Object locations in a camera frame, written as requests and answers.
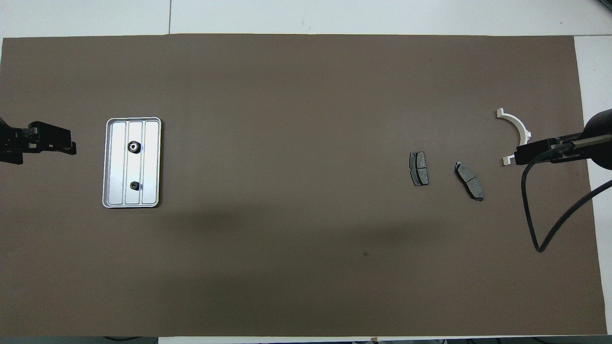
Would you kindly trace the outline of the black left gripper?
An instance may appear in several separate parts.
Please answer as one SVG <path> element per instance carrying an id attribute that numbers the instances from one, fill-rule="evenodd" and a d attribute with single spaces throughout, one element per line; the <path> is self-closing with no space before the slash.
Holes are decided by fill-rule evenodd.
<path id="1" fill-rule="evenodd" d="M 31 122 L 28 127 L 28 140 L 23 130 L 9 126 L 0 118 L 0 161 L 13 165 L 23 164 L 24 152 L 61 152 L 76 155 L 76 143 L 72 141 L 71 131 L 41 121 Z"/>

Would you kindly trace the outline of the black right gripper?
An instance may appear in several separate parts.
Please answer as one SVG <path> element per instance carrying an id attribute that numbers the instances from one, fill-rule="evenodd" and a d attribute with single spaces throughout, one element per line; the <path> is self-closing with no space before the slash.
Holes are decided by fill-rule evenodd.
<path id="1" fill-rule="evenodd" d="M 612 110 L 608 109 L 594 115 L 581 133 L 564 135 L 558 138 L 529 142 L 516 147 L 514 163 L 527 165 L 538 155 L 551 150 L 560 143 L 572 143 L 573 148 L 561 154 L 557 163 L 591 159 L 598 166 L 612 169 Z"/>

